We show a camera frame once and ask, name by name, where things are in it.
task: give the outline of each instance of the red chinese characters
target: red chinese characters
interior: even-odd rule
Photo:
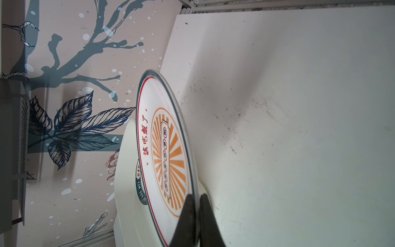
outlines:
[[[147,141],[148,141],[148,137],[147,136],[145,136],[145,137],[143,136],[143,143],[147,144]]]
[[[148,123],[148,120],[144,117],[144,115],[143,115],[143,121]],[[147,129],[147,126],[141,125],[141,131],[145,134],[145,136],[142,137],[143,144],[147,144],[147,142],[148,142],[148,136],[147,136],[148,129]],[[143,147],[143,154],[144,155],[148,155],[149,154],[148,147]]]
[[[144,133],[144,134],[147,134],[147,127],[146,126],[144,126],[144,125],[141,125],[141,131]]]
[[[143,154],[148,155],[148,147],[143,147]]]
[[[145,121],[146,123],[148,123],[148,120],[145,119],[144,115],[143,115],[143,121]]]

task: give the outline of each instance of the painted leaf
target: painted leaf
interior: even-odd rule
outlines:
[[[73,132],[85,134],[104,134],[121,126],[136,107],[114,108],[102,111],[74,127]]]
[[[56,132],[70,132],[79,122],[92,113],[93,92],[63,104],[55,116]]]
[[[105,138],[102,134],[75,134],[72,133],[63,139],[67,144],[77,149],[85,151],[99,150],[113,145],[112,141]]]
[[[48,146],[48,153],[53,162],[58,165],[58,170],[70,160],[71,150],[64,141],[54,140]]]
[[[52,120],[40,106],[36,97],[30,100],[29,132],[38,136],[48,134],[52,129]]]

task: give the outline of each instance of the tree branch painting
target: tree branch painting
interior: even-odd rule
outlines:
[[[102,53],[104,49],[132,49],[135,47],[143,46],[143,42],[139,42],[135,45],[127,45],[128,42],[126,40],[122,40],[119,42],[107,42],[110,38],[114,38],[117,29],[122,25],[124,20],[129,16],[129,14],[143,7],[143,2],[148,0],[126,0],[122,4],[120,4],[117,9],[113,12],[110,20],[104,26],[104,13],[105,8],[107,6],[106,0],[93,0],[96,5],[96,25],[93,30],[92,35],[90,36],[90,40],[88,43],[79,51],[75,56],[73,56],[68,62],[66,62],[63,66],[60,66],[60,58],[57,54],[57,47],[59,43],[62,41],[62,37],[53,34],[52,40],[48,42],[48,47],[50,52],[54,58],[54,64],[52,66],[44,66],[41,68],[43,74],[38,77],[27,78],[23,74],[13,74],[14,72],[26,73],[26,60],[27,56],[31,54],[34,50],[34,46],[37,43],[38,37],[38,24],[39,24],[39,0],[30,0],[29,8],[26,15],[26,20],[30,20],[27,23],[35,23],[35,25],[30,25],[33,28],[28,29],[28,27],[23,25],[22,31],[25,29],[24,34],[25,38],[28,40],[25,41],[26,44],[23,49],[23,53],[15,64],[15,66],[11,69],[9,76],[17,77],[17,79],[21,80],[26,87],[27,90],[33,90],[37,88],[50,87],[55,88],[58,87],[62,83],[70,83],[73,81],[88,81],[100,89],[104,90],[111,94],[112,90],[104,86],[101,81],[108,81],[113,79],[119,79],[120,75],[116,77],[111,77],[107,79],[96,79],[89,76],[78,75],[76,77],[67,78],[71,73],[75,72],[79,69],[90,57],[95,54]],[[101,33],[105,33],[106,37],[102,40],[97,40],[97,37]],[[117,94],[112,94],[112,100],[114,102],[118,101]]]

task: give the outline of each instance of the metal frame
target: metal frame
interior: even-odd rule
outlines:
[[[231,11],[259,11],[302,8],[334,8],[395,5],[395,0],[193,0],[196,6],[183,8],[180,14]]]
[[[93,244],[99,244],[109,239],[114,238],[114,230],[112,228],[93,233],[91,235],[73,240],[66,244],[60,245],[58,247],[84,247],[92,246]]]

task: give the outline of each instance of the stain on surface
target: stain on surface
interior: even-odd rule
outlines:
[[[234,152],[235,154],[237,154],[236,151],[232,148],[232,146],[230,146],[230,149],[232,149],[232,152]]]

